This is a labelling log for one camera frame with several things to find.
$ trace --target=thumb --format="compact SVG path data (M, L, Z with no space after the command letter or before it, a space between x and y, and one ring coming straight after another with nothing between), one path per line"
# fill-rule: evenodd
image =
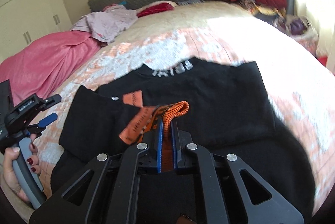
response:
M19 157L20 148L6 148L5 155L3 159L3 170L4 172L11 172L13 171L13 160L16 160Z

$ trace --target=pink blanket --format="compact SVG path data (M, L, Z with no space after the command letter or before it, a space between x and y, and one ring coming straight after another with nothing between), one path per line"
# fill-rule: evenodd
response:
M83 31L46 35L0 64L0 82L10 80L14 104L33 93L46 98L100 49Z

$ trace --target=hand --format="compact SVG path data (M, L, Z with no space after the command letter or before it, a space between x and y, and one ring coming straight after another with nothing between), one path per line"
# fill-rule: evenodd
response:
M33 142L36 139L36 134L32 134L30 138L31 142ZM41 172L41 168L38 166L39 159L36 156L38 149L33 143L29 145L29 149L33 155L27 159L27 163L31 166L32 172L39 174ZM16 178L12 165L13 160L16 160L19 157L19 151L19 148L6 148L3 160L3 175L5 182L12 189L12 191L24 202L29 202L27 195L22 190Z

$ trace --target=dark red folded cloth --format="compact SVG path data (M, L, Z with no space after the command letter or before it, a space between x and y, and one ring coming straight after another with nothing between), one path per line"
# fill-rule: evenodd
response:
M256 4L282 9L287 7L287 0L255 0Z
M155 14L155 13L159 13L159 12L163 12L163 11L167 11L167 10L173 10L174 7L172 5L170 5L169 3L162 3L162 4L158 4L152 7L148 7L147 9L141 11L140 13L137 14L137 17L143 17L143 16L147 16L147 15L151 15L151 14Z

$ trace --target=red object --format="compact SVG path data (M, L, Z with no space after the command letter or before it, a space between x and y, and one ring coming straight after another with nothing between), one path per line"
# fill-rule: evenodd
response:
M14 105L33 93L47 98L98 52L100 45L84 31L46 35L0 64L0 82L10 80Z
M174 7L170 5L169 3L161 3L152 7L148 7L147 9L141 11L140 13L137 14L137 17L143 17L163 11L168 11L168 10L173 10Z
M325 67L326 67L327 60L328 60L327 56L318 57L318 61Z
M287 7L287 0L255 0L257 4L282 9Z

